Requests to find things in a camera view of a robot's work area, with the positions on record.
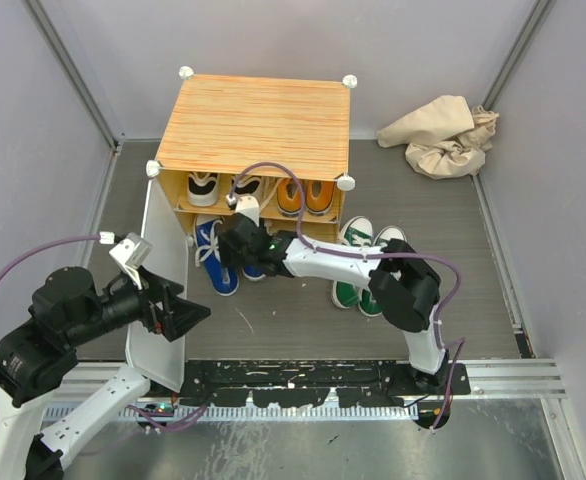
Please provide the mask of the blue sneaker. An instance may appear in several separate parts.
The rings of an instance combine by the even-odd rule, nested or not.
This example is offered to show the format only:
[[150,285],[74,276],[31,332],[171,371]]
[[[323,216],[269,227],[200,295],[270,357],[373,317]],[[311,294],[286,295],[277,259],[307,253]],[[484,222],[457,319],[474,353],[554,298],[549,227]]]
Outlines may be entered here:
[[244,266],[242,268],[243,275],[250,281],[258,282],[266,277],[266,274],[253,266]]
[[220,217],[198,214],[194,220],[195,265],[206,270],[215,292],[221,296],[233,295],[239,287],[237,273],[224,267],[219,251],[216,228],[222,223]]

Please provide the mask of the black white sneaker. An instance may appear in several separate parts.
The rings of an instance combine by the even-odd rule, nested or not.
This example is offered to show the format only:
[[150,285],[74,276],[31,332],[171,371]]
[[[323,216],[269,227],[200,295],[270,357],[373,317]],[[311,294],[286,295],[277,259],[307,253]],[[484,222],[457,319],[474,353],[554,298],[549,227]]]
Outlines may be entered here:
[[217,173],[190,172],[187,177],[187,199],[196,207],[210,207],[219,197]]
[[251,195],[259,198],[264,190],[264,179],[261,176],[245,175],[242,178],[236,177],[232,183],[234,196]]

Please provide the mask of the orange sneaker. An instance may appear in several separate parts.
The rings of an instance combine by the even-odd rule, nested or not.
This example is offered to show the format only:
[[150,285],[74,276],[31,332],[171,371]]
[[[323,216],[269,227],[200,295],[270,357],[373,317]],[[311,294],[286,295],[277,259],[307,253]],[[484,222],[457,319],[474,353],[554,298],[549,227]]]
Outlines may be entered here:
[[290,178],[279,178],[270,183],[261,202],[262,213],[278,213],[294,218],[302,211],[303,190]]
[[333,205],[334,190],[334,182],[308,180],[305,190],[306,210],[316,216],[328,213]]

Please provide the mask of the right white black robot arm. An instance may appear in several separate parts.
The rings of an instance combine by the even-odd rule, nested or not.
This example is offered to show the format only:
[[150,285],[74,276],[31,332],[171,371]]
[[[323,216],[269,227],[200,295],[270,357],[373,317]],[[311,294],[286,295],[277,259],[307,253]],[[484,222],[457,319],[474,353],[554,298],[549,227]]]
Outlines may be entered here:
[[224,267],[251,266],[268,276],[321,278],[370,292],[387,322],[405,337],[415,388],[432,394],[446,383],[449,353],[437,321],[459,290],[461,275],[441,296],[441,278],[430,264],[452,264],[419,254],[400,239],[384,246],[353,246],[311,239],[300,231],[271,235],[239,212],[223,220],[215,232]]

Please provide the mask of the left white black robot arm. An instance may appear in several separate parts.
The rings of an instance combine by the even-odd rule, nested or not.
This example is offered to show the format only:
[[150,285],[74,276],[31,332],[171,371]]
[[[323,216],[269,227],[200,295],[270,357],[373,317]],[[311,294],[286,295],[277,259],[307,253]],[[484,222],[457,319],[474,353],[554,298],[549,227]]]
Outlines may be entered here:
[[79,346],[140,322],[173,342],[210,316],[208,307],[181,298],[184,288],[142,272],[141,285],[116,277],[102,294],[82,267],[53,272],[34,292],[29,319],[0,340],[0,479],[60,479],[74,458],[117,413],[145,394],[173,384],[159,362],[139,372],[123,365],[58,425],[40,427]]

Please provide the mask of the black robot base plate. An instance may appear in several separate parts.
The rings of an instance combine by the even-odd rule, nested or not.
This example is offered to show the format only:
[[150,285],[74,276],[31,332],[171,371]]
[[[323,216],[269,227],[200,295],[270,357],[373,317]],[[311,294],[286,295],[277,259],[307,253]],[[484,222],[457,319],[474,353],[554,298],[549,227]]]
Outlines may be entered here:
[[189,360],[177,394],[183,405],[281,408],[323,405],[334,393],[338,406],[406,406],[410,397],[471,393],[466,367],[448,366],[434,383],[398,360]]

